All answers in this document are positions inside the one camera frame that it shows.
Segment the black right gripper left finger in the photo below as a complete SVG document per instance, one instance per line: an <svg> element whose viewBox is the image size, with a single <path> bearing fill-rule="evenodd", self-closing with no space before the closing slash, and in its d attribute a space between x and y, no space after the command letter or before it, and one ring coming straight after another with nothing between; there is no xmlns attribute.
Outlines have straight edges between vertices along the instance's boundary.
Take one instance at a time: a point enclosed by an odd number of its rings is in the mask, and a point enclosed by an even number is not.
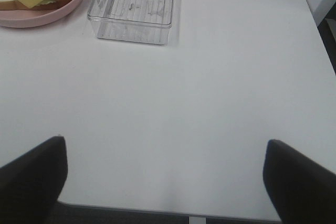
<svg viewBox="0 0 336 224"><path fill-rule="evenodd" d="M54 136L1 167L1 223L43 223L68 175L66 141Z"/></svg>

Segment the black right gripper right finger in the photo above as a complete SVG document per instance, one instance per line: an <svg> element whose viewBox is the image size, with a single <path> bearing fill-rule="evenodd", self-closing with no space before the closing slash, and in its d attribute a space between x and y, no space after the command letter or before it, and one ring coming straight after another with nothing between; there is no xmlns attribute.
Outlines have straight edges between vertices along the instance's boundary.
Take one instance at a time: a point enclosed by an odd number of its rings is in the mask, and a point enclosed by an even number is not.
<svg viewBox="0 0 336 224"><path fill-rule="evenodd" d="M267 143L263 181L282 223L335 223L335 174L280 140Z"/></svg>

